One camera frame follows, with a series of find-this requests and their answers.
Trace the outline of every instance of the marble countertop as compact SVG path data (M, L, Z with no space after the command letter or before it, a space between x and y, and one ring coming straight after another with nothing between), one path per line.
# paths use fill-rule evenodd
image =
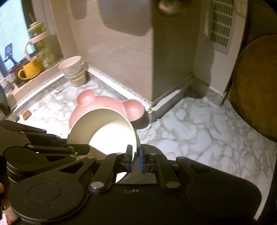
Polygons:
M93 78L79 88L60 83L30 107L32 115L26 121L18 122L67 138L68 119L76 107L76 96L86 89L121 101L126 99ZM276 145L251 128L228 100L216 108L196 94L187 93L161 119L137 133L141 144L156 146L170 160L185 156L254 183L262 193L255 218L259 217L274 172Z

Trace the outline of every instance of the ventilation grille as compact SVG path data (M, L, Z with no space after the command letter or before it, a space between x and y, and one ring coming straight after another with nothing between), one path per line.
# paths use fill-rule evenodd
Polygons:
M210 41L213 48L228 54L234 29L234 0L213 0Z

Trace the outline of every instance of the pink plate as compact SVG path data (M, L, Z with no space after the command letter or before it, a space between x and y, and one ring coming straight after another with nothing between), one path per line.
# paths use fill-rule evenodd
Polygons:
M145 111L143 105L137 100L129 99L120 102L108 96L95 95L93 90L88 89L77 96L77 107L69 118L69 128L71 129L74 122L86 112L101 107L115 109L126 116L129 121L138 120Z

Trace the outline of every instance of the round wooden board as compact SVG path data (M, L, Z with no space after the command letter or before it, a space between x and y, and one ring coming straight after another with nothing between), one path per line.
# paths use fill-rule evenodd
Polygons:
M234 69L234 92L245 121L260 134L277 140L277 34L250 42Z

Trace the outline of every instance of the stacked cups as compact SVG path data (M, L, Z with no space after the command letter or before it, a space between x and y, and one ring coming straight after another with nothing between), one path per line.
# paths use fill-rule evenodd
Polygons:
M66 59L59 65L59 69L64 73L73 87L80 87L86 82L86 67L81 61L81 56L73 56Z

